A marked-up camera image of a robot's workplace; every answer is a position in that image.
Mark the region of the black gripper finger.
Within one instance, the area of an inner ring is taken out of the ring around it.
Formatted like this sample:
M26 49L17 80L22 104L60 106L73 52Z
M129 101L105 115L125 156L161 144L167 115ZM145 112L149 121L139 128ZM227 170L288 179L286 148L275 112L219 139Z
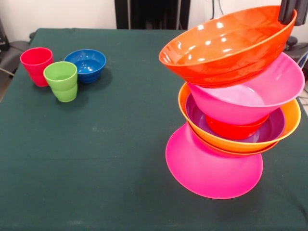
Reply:
M304 25L308 15L308 0L296 0L295 10L297 12L295 26Z
M281 0L278 21L287 25L293 18L293 11L295 9L296 0Z

